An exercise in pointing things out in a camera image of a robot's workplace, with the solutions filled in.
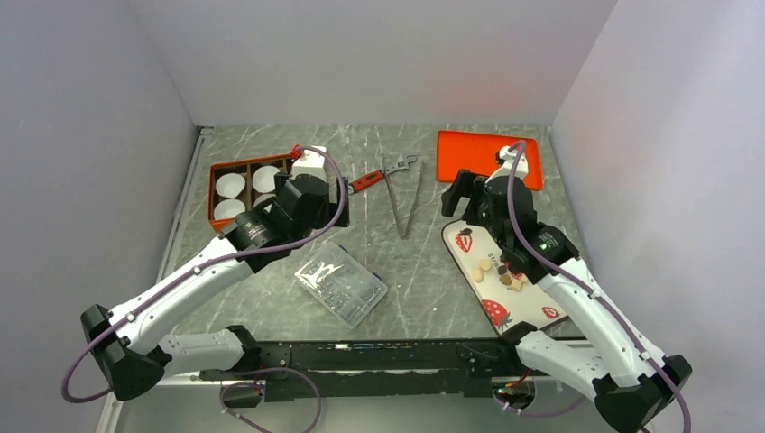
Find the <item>metal tongs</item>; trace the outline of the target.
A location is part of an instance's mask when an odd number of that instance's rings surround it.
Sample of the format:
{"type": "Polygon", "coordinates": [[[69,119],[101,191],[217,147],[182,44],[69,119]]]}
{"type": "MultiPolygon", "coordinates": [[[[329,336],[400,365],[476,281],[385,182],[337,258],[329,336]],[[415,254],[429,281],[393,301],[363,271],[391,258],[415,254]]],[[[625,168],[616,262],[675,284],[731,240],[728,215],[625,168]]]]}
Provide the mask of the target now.
{"type": "Polygon", "coordinates": [[[425,162],[415,153],[389,154],[380,157],[383,184],[390,200],[396,234],[401,240],[410,237],[413,213],[425,173],[425,162]]]}

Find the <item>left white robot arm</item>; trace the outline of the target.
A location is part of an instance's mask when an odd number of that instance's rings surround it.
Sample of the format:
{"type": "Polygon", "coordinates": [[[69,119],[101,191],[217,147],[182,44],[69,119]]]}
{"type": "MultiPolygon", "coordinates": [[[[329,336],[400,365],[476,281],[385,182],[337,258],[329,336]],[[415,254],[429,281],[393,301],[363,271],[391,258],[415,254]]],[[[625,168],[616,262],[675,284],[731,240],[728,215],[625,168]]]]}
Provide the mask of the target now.
{"type": "Polygon", "coordinates": [[[182,319],[219,292],[279,261],[332,226],[347,226],[349,185],[338,200],[321,178],[287,179],[273,198],[238,214],[191,260],[127,302],[94,305],[80,317],[89,352],[120,401],[148,392],[161,379],[203,370],[252,376],[262,349],[242,325],[195,335],[174,335],[182,319]]]}

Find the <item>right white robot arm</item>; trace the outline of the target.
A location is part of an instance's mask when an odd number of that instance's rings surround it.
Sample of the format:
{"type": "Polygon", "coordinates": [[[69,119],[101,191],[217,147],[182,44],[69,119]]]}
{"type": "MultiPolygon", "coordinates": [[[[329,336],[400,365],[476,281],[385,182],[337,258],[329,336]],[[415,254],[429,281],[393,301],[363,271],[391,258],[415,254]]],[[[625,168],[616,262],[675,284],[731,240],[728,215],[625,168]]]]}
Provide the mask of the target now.
{"type": "Polygon", "coordinates": [[[591,400],[618,432],[643,431],[672,402],[680,407],[683,430],[691,431],[690,409],[681,393],[692,374],[688,360],[665,355],[612,304],[573,243],[537,219],[523,181],[509,174],[485,177],[461,170],[441,197],[442,214],[453,216],[461,198],[469,200],[463,221],[489,235],[489,245],[500,251],[500,264],[551,297],[601,359],[594,365],[533,325],[519,322],[503,333],[510,342],[497,350],[501,369],[518,374],[529,367],[555,377],[591,400]]]}

